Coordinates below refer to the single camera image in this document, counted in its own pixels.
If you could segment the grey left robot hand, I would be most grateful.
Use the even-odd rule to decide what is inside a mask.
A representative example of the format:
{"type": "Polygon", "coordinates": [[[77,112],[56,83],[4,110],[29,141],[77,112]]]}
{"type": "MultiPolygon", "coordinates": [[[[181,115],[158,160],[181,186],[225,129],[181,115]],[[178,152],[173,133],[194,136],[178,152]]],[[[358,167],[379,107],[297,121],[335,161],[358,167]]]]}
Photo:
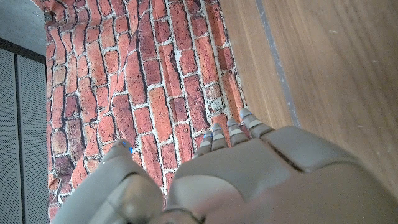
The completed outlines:
{"type": "Polygon", "coordinates": [[[118,140],[55,223],[396,223],[397,198],[357,157],[249,110],[218,125],[175,172],[167,195],[118,140]]]}

